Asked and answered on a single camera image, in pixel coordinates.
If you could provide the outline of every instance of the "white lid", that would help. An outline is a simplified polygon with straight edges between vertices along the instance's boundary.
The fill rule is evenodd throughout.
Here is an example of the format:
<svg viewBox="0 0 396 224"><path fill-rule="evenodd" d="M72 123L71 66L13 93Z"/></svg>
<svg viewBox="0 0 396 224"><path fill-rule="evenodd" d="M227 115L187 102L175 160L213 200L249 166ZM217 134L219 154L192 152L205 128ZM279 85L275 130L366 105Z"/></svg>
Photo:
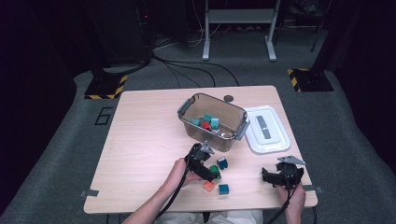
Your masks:
<svg viewBox="0 0 396 224"><path fill-rule="evenodd" d="M254 153L284 151L290 140L276 111L269 105L245 108L250 124L245 132Z"/></svg>

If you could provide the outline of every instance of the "metal bracket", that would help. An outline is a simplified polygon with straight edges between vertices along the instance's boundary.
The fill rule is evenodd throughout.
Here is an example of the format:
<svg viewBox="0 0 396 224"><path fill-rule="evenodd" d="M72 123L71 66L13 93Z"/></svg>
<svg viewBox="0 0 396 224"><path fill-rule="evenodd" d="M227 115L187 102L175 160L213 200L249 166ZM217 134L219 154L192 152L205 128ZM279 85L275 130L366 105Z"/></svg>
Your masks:
<svg viewBox="0 0 396 224"><path fill-rule="evenodd" d="M324 193L324 189L321 186L314 185L303 185L305 191L314 190L316 193Z"/></svg>
<svg viewBox="0 0 396 224"><path fill-rule="evenodd" d="M277 159L285 163L305 165L305 161L301 161L293 156L279 157Z"/></svg>
<svg viewBox="0 0 396 224"><path fill-rule="evenodd" d="M201 151L203 151L205 153L209 153L209 154L215 154L215 151L212 149L212 147L210 147L210 145L207 143L207 141L204 141L201 144Z"/></svg>
<svg viewBox="0 0 396 224"><path fill-rule="evenodd" d="M83 198L87 198L88 196L92 197L97 197L99 194L99 190L94 190L94 189L88 189L88 190L83 190L79 196Z"/></svg>

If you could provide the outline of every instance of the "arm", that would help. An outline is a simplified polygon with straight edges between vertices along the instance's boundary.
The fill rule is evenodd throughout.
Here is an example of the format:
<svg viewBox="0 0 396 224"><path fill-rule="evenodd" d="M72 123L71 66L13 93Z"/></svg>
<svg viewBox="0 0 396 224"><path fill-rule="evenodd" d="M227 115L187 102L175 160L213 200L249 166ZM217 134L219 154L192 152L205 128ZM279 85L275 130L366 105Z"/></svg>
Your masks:
<svg viewBox="0 0 396 224"><path fill-rule="evenodd" d="M288 199L288 191L282 186L276 185L279 200L284 203ZM294 194L290 199L288 208L286 209L286 219L288 224L300 224L301 213L305 205L305 190L302 183L298 184L294 189Z"/></svg>
<svg viewBox="0 0 396 224"><path fill-rule="evenodd" d="M167 202L167 200L175 192L177 185L179 184L181 177L184 175L186 170L186 162L183 158L178 159L169 176L160 188L152 195L142 206L128 216L123 224L152 224L155 217L160 213L161 209ZM190 184L193 180L201 180L202 178L192 172L188 172L186 180L184 181L183 187Z"/></svg>

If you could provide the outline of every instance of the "tripod base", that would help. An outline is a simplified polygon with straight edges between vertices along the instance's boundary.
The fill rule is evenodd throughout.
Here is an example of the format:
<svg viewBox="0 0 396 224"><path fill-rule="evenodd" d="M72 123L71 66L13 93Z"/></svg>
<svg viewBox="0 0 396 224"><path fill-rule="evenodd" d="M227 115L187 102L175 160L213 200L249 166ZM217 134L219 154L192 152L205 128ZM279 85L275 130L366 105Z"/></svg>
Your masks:
<svg viewBox="0 0 396 224"><path fill-rule="evenodd" d="M323 72L300 68L288 69L288 73L295 91L334 91Z"/></svg>
<svg viewBox="0 0 396 224"><path fill-rule="evenodd" d="M106 79L94 77L90 86L85 91L84 99L102 100L118 98L125 85L126 79L127 76L107 77Z"/></svg>

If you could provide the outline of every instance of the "wooden table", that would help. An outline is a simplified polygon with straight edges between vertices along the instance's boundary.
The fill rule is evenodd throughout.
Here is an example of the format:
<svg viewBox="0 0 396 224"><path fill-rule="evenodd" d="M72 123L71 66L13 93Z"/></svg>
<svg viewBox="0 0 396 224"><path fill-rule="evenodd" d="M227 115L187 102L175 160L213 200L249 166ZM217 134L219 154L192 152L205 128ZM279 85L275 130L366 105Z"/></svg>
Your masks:
<svg viewBox="0 0 396 224"><path fill-rule="evenodd" d="M88 214L119 214L135 211L163 183L174 162L185 157L196 140L187 136L177 110L197 92L219 99L233 96L233 104L243 108L270 105L279 115L291 145L284 152L257 155L246 137L235 141L228 152L215 150L205 166L226 157L228 168L222 170L217 184L228 184L230 193L219 195L219 187L208 192L204 181L183 188L167 211L201 212L234 209L271 209L281 206L276 189L262 181L262 167L278 173L278 157L293 155L302 159L282 103L273 86L201 88L158 91L126 91L120 97L84 211ZM310 185L305 170L302 182ZM306 194L305 206L318 203L314 191Z"/></svg>

